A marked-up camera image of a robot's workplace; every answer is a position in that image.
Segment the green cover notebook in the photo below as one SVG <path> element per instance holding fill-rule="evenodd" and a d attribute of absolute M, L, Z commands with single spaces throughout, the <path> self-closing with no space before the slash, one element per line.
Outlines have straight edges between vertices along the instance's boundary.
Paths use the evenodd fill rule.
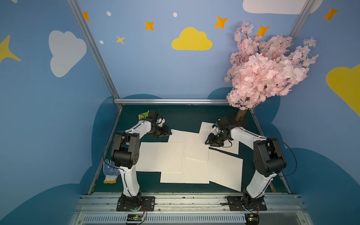
<path fill-rule="evenodd" d="M 149 116 L 149 112 L 144 112 L 144 113 L 141 113 L 141 114 L 138 114 L 138 119 L 141 120 L 141 119 L 145 119 Z"/>

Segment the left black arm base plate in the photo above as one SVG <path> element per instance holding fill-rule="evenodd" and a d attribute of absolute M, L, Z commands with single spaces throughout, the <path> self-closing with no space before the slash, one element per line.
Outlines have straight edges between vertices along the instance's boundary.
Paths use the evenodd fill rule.
<path fill-rule="evenodd" d="M 154 196 L 142 196 L 140 197 L 128 197 L 122 195 L 118 199 L 116 206 L 117 212 L 139 212 L 146 210 L 147 212 L 153 212 L 155 207 Z"/>

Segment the white lined notebook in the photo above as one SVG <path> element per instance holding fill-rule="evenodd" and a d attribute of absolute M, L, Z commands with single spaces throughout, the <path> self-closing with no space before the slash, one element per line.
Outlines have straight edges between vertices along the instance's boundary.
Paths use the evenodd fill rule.
<path fill-rule="evenodd" d="M 171 130 L 169 143 L 182 143 L 183 158 L 208 161 L 209 147 L 205 145 L 207 135 L 185 132 L 180 130 Z"/>

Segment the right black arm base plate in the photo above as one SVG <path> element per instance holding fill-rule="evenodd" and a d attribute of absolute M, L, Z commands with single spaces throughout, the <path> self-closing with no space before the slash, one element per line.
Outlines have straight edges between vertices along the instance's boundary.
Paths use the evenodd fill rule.
<path fill-rule="evenodd" d="M 248 199 L 246 196 L 227 196 L 230 211 L 267 211 L 264 196 Z"/>

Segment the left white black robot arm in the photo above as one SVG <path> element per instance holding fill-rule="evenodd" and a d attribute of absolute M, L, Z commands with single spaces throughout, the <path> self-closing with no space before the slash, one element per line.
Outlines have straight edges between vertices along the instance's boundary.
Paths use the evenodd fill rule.
<path fill-rule="evenodd" d="M 139 119 L 136 125 L 122 131 L 115 139 L 111 152 L 114 168 L 120 171 L 125 198 L 136 198 L 140 194 L 135 165 L 140 157 L 140 140 L 145 135 L 163 138 L 172 135 L 170 128 L 165 125 L 165 119 L 154 110 Z"/>

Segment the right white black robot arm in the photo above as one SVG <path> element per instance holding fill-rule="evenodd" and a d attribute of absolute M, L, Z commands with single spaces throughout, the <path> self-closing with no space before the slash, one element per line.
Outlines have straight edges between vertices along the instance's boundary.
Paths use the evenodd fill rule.
<path fill-rule="evenodd" d="M 255 173 L 243 193 L 248 200 L 261 198 L 270 182 L 287 166 L 280 140 L 257 135 L 238 125 L 229 125 L 226 118 L 221 118 L 211 126 L 205 144 L 224 147 L 225 141 L 238 141 L 253 150 Z"/>

